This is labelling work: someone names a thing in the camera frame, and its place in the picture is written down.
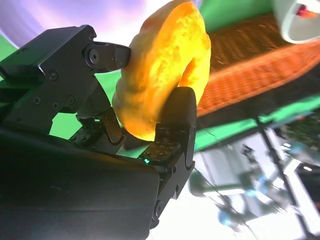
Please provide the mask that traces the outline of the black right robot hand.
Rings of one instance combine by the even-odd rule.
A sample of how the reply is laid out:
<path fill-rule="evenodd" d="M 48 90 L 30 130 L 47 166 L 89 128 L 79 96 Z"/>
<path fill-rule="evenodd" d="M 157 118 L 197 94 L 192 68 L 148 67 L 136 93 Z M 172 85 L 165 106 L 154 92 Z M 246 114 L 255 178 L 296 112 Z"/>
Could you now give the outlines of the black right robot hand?
<path fill-rule="evenodd" d="M 0 237 L 144 240 L 194 169 L 196 97 L 169 96 L 137 158 L 97 73 L 130 48 L 95 42 L 92 26 L 49 29 L 0 63 Z"/>

